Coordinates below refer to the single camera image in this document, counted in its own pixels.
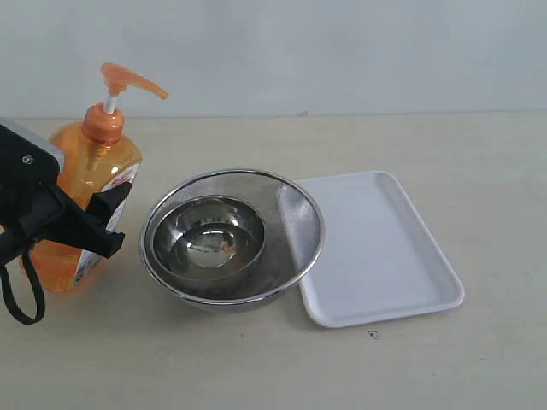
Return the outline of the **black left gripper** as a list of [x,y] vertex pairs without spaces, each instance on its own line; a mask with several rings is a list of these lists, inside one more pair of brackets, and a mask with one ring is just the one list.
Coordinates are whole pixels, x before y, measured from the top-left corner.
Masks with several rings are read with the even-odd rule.
[[84,210],[58,185],[1,185],[1,264],[12,261],[38,237],[110,258],[123,244],[113,231],[132,183],[95,192]]

